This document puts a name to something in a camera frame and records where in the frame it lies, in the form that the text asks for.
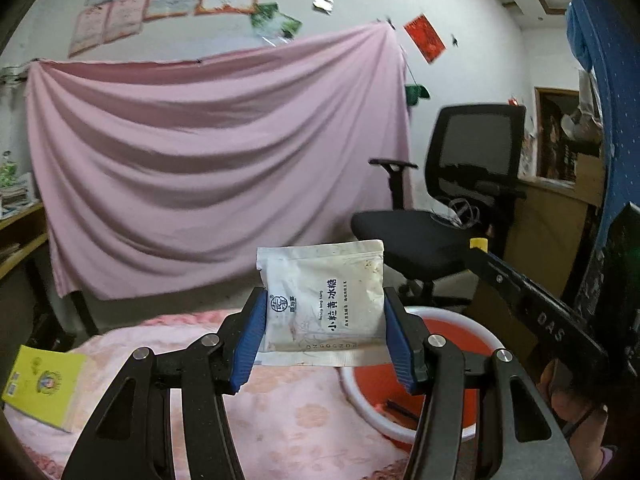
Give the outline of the person right hand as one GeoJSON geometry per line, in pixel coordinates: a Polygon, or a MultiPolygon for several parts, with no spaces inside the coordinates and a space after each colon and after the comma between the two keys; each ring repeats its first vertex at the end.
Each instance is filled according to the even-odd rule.
{"type": "Polygon", "coordinates": [[[551,411],[570,425],[568,444],[584,479],[595,479],[613,456],[602,446],[608,424],[608,409],[596,408],[570,390],[552,387],[560,362],[553,360],[542,372],[537,389],[551,411]]]}

